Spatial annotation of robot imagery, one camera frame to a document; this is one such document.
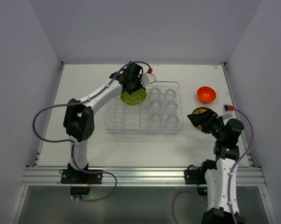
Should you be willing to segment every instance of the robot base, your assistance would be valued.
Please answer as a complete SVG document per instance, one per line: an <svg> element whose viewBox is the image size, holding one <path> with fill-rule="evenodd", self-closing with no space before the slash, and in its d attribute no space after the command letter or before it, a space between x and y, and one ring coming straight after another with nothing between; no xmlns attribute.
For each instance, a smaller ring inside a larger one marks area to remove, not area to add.
<svg viewBox="0 0 281 224"><path fill-rule="evenodd" d="M68 168L61 170L61 183L63 184L101 184L102 174L86 174L74 169L69 163ZM102 172L100 169L91 170L92 172Z"/></svg>

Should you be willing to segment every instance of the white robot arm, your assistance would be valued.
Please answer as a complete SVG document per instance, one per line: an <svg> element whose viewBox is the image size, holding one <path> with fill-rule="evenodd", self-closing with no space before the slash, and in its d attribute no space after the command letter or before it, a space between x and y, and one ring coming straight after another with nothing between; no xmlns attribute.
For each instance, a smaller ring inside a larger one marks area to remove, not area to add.
<svg viewBox="0 0 281 224"><path fill-rule="evenodd" d="M122 92L123 92L123 84L120 83L120 81L118 80L113 80L113 82L111 82L111 84L109 84L111 81L111 79L107 80L107 82L105 82L100 88L98 88L97 90L95 90L94 92L92 92L91 94L81 98L79 101L80 102L83 102L83 101L86 101L86 103L84 103L82 105L83 108L89 108L90 110L92 110L92 114L90 116L94 116L98 111L99 109L104 106L108 101L110 101L111 99L113 99L114 97L116 96L119 96ZM144 88L145 86L153 83L153 82L156 82L156 77L154 74L151 74L151 73L144 73L140 79L140 85L141 85L141 88ZM105 88L105 90L99 94L98 96L92 98L91 100L88 100L90 99L92 96L98 94L99 92L102 91L102 89ZM69 111L67 109L67 112L66 112L66 117L69 116ZM77 113L75 114L76 117L73 117L73 114L71 115L72 118L68 119L68 118L65 118L65 120L67 120L67 122L64 122L64 126L66 128L71 128L71 125L79 125L79 124L71 124L70 120L76 120L76 119L81 119L82 118L82 112L81 113ZM84 136L76 136L75 134L72 134L71 131L68 131L67 130L67 133L69 134L69 137L70 139L74 142L74 158L75 158L75 161L78 165L78 167L80 168L85 168L88 164L88 161L87 161L87 156L86 156L86 153L87 153L87 144L88 144L88 138L89 136L92 134L92 132L94 131L94 127L91 128L91 130L87 130L85 133L81 133L82 135L86 135L85 137ZM77 167L73 164L73 161L70 160L69 162L70 166L74 169L77 169Z"/></svg>
<svg viewBox="0 0 281 224"><path fill-rule="evenodd" d="M236 144L244 125L237 119L229 119L224 125L223 117L218 117L211 109L201 114L189 114L188 118L195 127L200 127L202 132L211 133L216 138L214 147L216 160L206 160L200 168L185 171L187 176L196 179L196 184L201 184L199 182L204 180L207 184L208 208L203 215L202 224L233 224L232 213L238 224L245 224L237 203L238 165L235 166L240 157L239 147Z"/></svg>

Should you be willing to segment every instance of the glass panel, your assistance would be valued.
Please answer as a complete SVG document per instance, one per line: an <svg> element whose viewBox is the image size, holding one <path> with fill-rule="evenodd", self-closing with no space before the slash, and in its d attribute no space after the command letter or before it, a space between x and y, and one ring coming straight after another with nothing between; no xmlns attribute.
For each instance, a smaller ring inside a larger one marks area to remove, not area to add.
<svg viewBox="0 0 281 224"><path fill-rule="evenodd" d="M93 187L89 197L108 193L109 187ZM70 199L69 187L36 187L28 189L20 224L174 224L171 203L174 196L189 187L119 187L99 202L77 202ZM268 224L258 187L237 188L240 214L246 224ZM195 195L181 194L175 204L181 224L200 224L206 205Z"/></svg>

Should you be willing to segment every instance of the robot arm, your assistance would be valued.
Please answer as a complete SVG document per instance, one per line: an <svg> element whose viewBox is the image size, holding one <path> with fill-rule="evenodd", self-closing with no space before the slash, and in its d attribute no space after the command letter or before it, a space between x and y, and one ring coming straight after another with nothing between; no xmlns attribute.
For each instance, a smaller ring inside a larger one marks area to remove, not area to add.
<svg viewBox="0 0 281 224"><path fill-rule="evenodd" d="M236 175L238 165L232 173L230 170L240 157L238 138L244 129L242 122L229 119L226 125L223 118L208 109L201 114L190 114L188 118L195 127L204 133L211 133L216 139L214 154L216 161L206 160L198 170L189 170L191 176L205 179L207 183L208 208L202 218L202 224L233 224L230 205L238 224L244 224L245 218L239 215L236 196Z"/></svg>
<svg viewBox="0 0 281 224"><path fill-rule="evenodd" d="M156 82L154 74L140 74L139 71L141 69L140 65L132 63L113 81L112 78L115 73L110 76L107 82L91 94L80 100L71 99L69 101L70 104L86 101L84 104L78 106L68 106L63 123L67 134L74 142L74 158L80 168L85 169L88 167L86 157L88 138L92 135L95 129L94 115L99 109L114 97L119 96L122 92L126 91L131 94ZM73 164L72 160L70 160L69 165L71 168L77 170L77 167Z"/></svg>

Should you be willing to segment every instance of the red connector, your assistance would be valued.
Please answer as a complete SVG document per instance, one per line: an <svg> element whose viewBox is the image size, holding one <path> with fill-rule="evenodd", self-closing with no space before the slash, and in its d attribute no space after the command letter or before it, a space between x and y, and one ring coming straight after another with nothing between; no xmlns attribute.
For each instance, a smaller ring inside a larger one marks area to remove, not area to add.
<svg viewBox="0 0 281 224"><path fill-rule="evenodd" d="M229 110L229 111L233 111L233 110L234 110L234 106L229 105L229 106L228 106L228 110Z"/></svg>

